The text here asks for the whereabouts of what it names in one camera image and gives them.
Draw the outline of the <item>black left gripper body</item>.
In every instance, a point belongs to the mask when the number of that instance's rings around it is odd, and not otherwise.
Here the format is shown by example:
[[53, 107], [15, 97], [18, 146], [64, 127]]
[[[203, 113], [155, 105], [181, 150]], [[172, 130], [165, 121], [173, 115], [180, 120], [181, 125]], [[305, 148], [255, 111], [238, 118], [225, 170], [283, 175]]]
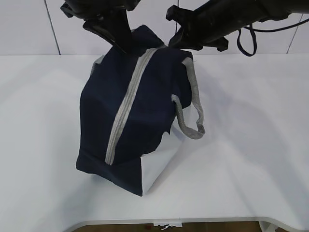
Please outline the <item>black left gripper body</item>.
[[126, 24], [127, 11], [133, 11], [139, 2], [139, 0], [65, 0], [60, 9], [68, 18]]

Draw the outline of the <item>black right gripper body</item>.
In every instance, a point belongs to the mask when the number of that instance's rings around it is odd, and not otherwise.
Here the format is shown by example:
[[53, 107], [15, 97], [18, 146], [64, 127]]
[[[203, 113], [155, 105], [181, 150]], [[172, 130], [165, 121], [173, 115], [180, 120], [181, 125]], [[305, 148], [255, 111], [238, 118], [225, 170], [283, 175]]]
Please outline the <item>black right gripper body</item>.
[[166, 13], [168, 21], [176, 21], [203, 47], [215, 47], [218, 51], [228, 49], [228, 40], [222, 29], [225, 14], [224, 6], [201, 6], [194, 11], [171, 6]]

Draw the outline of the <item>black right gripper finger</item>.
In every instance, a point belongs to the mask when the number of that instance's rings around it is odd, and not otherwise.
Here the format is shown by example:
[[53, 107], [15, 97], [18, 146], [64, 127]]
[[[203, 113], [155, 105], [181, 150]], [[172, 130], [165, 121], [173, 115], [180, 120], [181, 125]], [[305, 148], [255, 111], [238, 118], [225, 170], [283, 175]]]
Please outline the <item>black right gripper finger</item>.
[[180, 27], [176, 34], [170, 39], [169, 47], [176, 49], [191, 49], [196, 51], [202, 49], [202, 46], [191, 38], [183, 27]]

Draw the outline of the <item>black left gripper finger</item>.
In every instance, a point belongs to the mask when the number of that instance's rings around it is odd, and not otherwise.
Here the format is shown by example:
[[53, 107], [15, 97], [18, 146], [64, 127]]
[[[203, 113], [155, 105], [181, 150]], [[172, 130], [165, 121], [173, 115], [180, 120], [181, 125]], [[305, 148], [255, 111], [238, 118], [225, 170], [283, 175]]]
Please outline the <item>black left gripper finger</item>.
[[88, 20], [83, 24], [83, 29], [103, 38], [110, 45], [123, 53], [127, 53], [127, 30], [124, 27], [105, 25], [97, 20]]
[[132, 33], [125, 9], [111, 9], [103, 16], [103, 38], [123, 52], [132, 49]]

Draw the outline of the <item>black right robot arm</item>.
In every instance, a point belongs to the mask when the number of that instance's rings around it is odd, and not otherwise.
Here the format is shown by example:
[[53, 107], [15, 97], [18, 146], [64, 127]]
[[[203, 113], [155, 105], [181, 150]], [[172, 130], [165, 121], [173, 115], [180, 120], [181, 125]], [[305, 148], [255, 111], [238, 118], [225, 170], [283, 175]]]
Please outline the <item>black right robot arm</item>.
[[174, 20], [180, 29], [170, 39], [169, 47], [202, 50], [215, 47], [219, 52], [228, 49], [226, 35], [242, 28], [250, 31], [253, 52], [248, 53], [237, 41], [240, 52], [251, 57], [256, 54], [257, 29], [255, 22], [285, 20], [290, 14], [307, 14], [307, 0], [209, 0], [195, 10], [171, 6], [166, 14], [168, 21]]

